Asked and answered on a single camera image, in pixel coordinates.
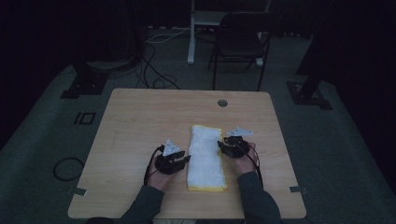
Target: chair backrest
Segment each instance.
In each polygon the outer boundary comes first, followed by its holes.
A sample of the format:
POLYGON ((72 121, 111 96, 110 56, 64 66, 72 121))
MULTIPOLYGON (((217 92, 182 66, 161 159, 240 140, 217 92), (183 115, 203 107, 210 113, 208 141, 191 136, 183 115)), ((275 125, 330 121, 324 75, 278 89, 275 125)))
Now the chair backrest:
POLYGON ((281 16, 277 12, 233 11, 221 19, 219 28, 273 34, 279 29, 281 21, 281 16))

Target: hand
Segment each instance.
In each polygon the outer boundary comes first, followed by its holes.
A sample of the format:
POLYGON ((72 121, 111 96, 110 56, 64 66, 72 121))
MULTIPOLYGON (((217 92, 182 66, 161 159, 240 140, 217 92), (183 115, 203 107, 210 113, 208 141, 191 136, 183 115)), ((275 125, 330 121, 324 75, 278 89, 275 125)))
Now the hand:
POLYGON ((250 156, 251 159, 254 160, 254 164, 246 155, 241 158, 233 159, 235 170, 238 173, 238 175, 256 171, 257 156, 253 150, 253 148, 256 148, 256 144, 255 143, 248 143, 248 144, 251 146, 248 155, 250 156))
POLYGON ((155 161, 157 160, 157 157, 153 158, 152 163, 149 168, 149 174, 151 174, 148 177, 148 186, 156 188, 160 191, 165 192, 166 188, 168 187, 169 183, 172 181, 172 179, 175 177, 177 173, 171 174, 171 175, 166 175, 161 173, 160 171, 155 168, 155 161))

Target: gray carpet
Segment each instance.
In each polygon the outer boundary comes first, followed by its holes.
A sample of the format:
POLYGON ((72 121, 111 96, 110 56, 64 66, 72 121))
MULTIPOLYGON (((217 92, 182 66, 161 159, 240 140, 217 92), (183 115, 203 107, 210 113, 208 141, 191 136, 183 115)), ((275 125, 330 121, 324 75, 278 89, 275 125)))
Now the gray carpet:
MULTIPOLYGON (((158 32, 165 31, 150 31, 150 34, 158 32)), ((199 36, 213 39, 211 35, 199 36)), ((275 38, 262 83, 262 91, 272 96, 299 184, 307 189, 303 195, 307 217, 312 223, 396 223, 396 198, 336 88, 325 82, 319 86, 333 110, 294 105, 290 98, 286 81, 305 80, 295 76, 295 72, 309 43, 310 40, 298 37, 275 38)), ((188 65, 188 44, 189 39, 184 35, 153 44, 156 54, 151 64, 163 75, 174 76, 183 90, 210 90, 212 71, 206 67, 212 45, 197 41, 195 64, 188 65)), ((146 59, 151 52, 147 47, 146 59)), ((260 69, 252 66, 244 71, 244 67, 221 64, 217 90, 254 91, 260 69)), ((77 100, 60 99, 76 75, 71 66, 53 79, 0 152, 1 224, 85 223, 85 219, 67 216, 72 199, 67 192, 78 181, 57 180, 52 168, 67 157, 87 159, 112 90, 145 88, 141 81, 137 82, 140 69, 112 72, 102 95, 80 96, 77 100), (92 112, 96 116, 91 125, 74 124, 78 113, 92 112)), ((148 70, 150 85, 154 78, 155 73, 148 70)), ((77 162, 68 161, 58 171, 72 176, 81 170, 77 162)), ((283 221, 309 223, 307 219, 283 221)))

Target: yellow cloth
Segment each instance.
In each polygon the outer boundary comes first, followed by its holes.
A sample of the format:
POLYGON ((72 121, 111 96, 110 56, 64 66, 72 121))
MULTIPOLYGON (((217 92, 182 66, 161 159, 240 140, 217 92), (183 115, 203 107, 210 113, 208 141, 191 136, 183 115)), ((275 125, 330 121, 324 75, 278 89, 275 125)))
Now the yellow cloth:
POLYGON ((191 127, 189 190, 224 191, 227 189, 218 141, 221 129, 202 125, 191 127))

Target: forearm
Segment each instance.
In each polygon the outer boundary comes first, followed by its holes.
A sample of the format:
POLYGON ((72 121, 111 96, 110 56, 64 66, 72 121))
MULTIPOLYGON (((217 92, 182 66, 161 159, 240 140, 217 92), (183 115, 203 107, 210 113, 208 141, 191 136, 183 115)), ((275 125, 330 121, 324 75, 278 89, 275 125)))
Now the forearm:
POLYGON ((279 208, 273 197, 262 189, 255 172, 240 175, 238 185, 247 224, 279 223, 279 208))
POLYGON ((118 224, 148 224, 160 213, 163 192, 148 186, 142 186, 128 211, 118 224))

